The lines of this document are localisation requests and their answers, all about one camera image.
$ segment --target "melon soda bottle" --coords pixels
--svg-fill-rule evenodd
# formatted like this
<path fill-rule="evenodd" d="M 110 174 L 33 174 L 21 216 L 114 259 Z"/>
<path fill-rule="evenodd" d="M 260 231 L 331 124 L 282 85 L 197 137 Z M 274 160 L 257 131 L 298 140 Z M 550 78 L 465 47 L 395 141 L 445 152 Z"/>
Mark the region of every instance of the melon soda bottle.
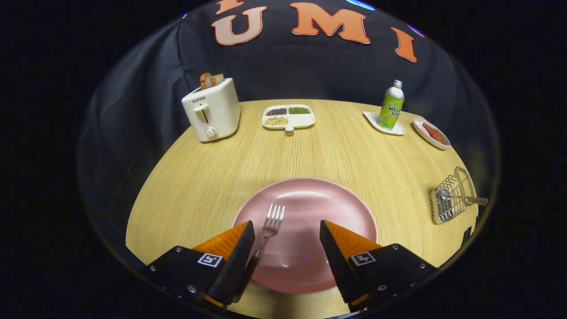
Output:
<path fill-rule="evenodd" d="M 401 106 L 404 104 L 404 92 L 401 90 L 401 81 L 394 80 L 393 86 L 386 91 L 382 110 L 378 116 L 378 125 L 385 129 L 392 129 L 400 116 Z"/>

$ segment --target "wooden table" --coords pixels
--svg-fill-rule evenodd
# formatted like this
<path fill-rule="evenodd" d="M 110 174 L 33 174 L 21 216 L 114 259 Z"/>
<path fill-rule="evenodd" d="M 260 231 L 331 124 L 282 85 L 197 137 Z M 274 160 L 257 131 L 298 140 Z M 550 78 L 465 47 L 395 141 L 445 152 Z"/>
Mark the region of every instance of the wooden table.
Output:
<path fill-rule="evenodd" d="M 309 105 L 316 123 L 292 134 L 261 125 L 266 107 Z M 132 208 L 126 246 L 144 263 L 175 245 L 194 247 L 231 228 L 239 208 L 258 190 L 295 177 L 336 182 L 370 208 L 378 243 L 400 243 L 438 267 L 475 228 L 478 207 L 441 225 L 431 220 L 428 192 L 466 168 L 453 148 L 439 150 L 411 125 L 418 115 L 402 112 L 403 136 L 377 131 L 363 117 L 380 112 L 368 104 L 287 99 L 241 102 L 236 133 L 200 143 L 193 128 L 171 146 L 151 172 Z M 338 289 L 309 295 L 268 291 L 254 282 L 229 310 L 260 318 L 326 318 L 348 313 Z"/>

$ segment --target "metal rack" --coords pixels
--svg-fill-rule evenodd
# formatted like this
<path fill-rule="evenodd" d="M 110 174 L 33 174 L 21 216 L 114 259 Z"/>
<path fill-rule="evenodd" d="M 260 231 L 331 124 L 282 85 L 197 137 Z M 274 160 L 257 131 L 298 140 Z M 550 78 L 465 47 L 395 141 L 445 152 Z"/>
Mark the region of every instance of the metal rack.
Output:
<path fill-rule="evenodd" d="M 474 195 L 471 176 L 465 169 L 456 167 L 454 175 L 449 175 L 429 193 L 433 221 L 442 224 L 459 216 L 473 204 L 468 197 Z"/>

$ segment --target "green beans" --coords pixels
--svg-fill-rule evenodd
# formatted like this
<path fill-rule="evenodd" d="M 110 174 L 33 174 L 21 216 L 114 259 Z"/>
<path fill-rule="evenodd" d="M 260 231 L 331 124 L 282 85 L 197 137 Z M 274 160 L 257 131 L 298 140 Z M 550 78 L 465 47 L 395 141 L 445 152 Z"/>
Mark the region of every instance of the green beans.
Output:
<path fill-rule="evenodd" d="M 309 114 L 309 110 L 304 107 L 290 107 L 289 114 Z"/>

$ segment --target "toaster knob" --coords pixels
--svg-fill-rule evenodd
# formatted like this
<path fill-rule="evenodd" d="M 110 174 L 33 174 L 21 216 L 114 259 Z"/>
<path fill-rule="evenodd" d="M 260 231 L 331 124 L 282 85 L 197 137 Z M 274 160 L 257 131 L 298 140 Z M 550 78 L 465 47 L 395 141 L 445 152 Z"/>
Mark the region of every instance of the toaster knob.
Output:
<path fill-rule="evenodd" d="M 217 129 L 209 126 L 205 128 L 205 135 L 207 135 L 208 137 L 214 137 L 215 135 L 217 135 Z"/>

